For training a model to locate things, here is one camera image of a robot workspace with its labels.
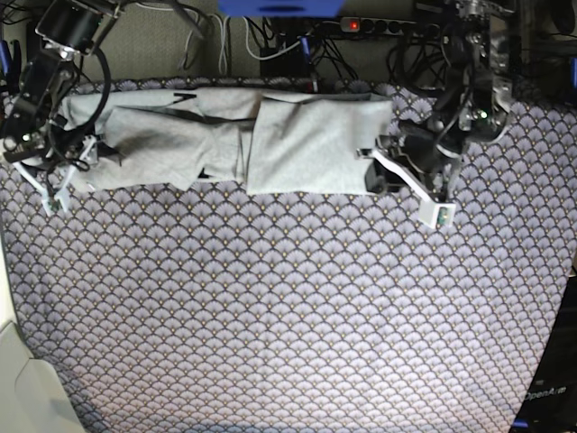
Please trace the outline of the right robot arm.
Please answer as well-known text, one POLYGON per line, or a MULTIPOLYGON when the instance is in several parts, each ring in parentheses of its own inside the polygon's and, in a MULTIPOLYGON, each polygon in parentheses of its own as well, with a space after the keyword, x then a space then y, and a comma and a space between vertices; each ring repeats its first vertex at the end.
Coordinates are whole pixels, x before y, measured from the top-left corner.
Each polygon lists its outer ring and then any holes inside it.
POLYGON ((95 132, 112 90, 112 77, 100 48, 124 11, 123 1, 53 1, 35 27, 42 46, 23 65, 16 57, 7 66, 1 87, 13 105, 1 121, 1 144, 6 162, 38 159, 45 164, 71 163, 83 167, 80 147, 95 132), (104 85, 93 114, 70 130, 59 114, 64 98, 77 85, 75 59, 96 57, 104 85))

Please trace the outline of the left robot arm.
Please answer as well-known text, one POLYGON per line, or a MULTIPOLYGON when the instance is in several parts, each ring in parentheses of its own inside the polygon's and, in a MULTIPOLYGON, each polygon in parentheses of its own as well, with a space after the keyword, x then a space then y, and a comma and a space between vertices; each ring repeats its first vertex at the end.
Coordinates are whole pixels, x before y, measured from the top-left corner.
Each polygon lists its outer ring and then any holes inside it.
POLYGON ((551 2, 553 32, 522 24, 517 10, 514 1, 418 1, 414 22, 389 24, 391 82, 432 108, 385 139, 365 175, 369 192, 409 187, 447 200, 470 143, 494 143, 509 128, 518 79, 576 96, 573 3, 551 2))

